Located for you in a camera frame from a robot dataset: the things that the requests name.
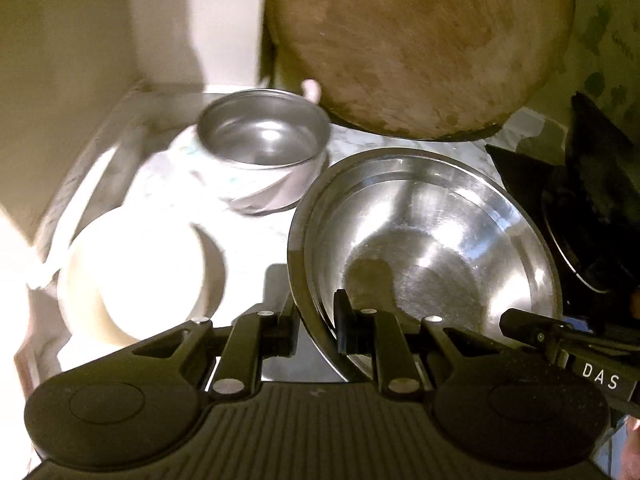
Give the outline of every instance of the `stainless steel mixing bowl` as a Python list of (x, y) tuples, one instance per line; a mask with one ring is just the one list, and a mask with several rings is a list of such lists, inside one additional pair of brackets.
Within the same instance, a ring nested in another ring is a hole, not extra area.
[(269, 169), (320, 155), (331, 124), (322, 108), (299, 95), (255, 89), (214, 101), (201, 114), (197, 131), (202, 145), (217, 158)]
[(370, 360), (337, 353), (338, 288), (356, 309), (404, 324), (441, 316), (507, 344), (508, 308), (561, 314), (556, 269), (526, 213), (481, 173), (420, 150), (371, 150), (325, 171), (298, 205), (287, 263), (309, 333), (350, 380), (370, 375)]

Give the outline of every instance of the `black stove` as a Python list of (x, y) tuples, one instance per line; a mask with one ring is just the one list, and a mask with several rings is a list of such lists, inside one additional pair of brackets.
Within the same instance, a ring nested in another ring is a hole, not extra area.
[(602, 235), (590, 205), (575, 191), (567, 168), (488, 145), (507, 192), (541, 232), (558, 270), (563, 313), (588, 329), (636, 340), (629, 282)]

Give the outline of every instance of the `marble countertop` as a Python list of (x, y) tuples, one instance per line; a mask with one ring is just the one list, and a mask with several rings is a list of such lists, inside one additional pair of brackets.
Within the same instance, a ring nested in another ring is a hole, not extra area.
[[(533, 128), (523, 128), (527, 117), (510, 120), (493, 137), (475, 142), (427, 142), (394, 139), (359, 130), (332, 125), (327, 146), (329, 163), (375, 148), (418, 148), (449, 156), (463, 162), (502, 184), (500, 176), (485, 151), (486, 144), (514, 150), (524, 137), (537, 135)], [(215, 326), (226, 326), (263, 302), (265, 276), (274, 265), (287, 263), (287, 235), (295, 209), (263, 216), (244, 216), (217, 199), (210, 189), (192, 174), (175, 164), (172, 152), (188, 149), (194, 141), (194, 128), (180, 133), (168, 150), (153, 154), (139, 168), (124, 205), (153, 205), (172, 211), (203, 231), (215, 243), (222, 257), (222, 279), (216, 282), (217, 299), (211, 319)], [(115, 348), (95, 344), (74, 335), (59, 352), (63, 370), (105, 355)]]

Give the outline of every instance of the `round wooden board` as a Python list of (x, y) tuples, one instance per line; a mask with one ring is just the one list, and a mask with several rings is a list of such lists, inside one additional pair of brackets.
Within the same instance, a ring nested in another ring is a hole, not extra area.
[(271, 34), (322, 103), (413, 139), (500, 123), (564, 54), (575, 0), (268, 0)]

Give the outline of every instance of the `silver screw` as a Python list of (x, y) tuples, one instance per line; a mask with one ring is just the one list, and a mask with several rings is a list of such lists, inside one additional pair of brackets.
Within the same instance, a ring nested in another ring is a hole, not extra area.
[(418, 391), (420, 383), (409, 377), (398, 377), (389, 381), (389, 389), (395, 394), (412, 394)]
[(212, 388), (217, 394), (233, 395), (244, 390), (244, 383), (238, 379), (219, 379), (213, 383)]

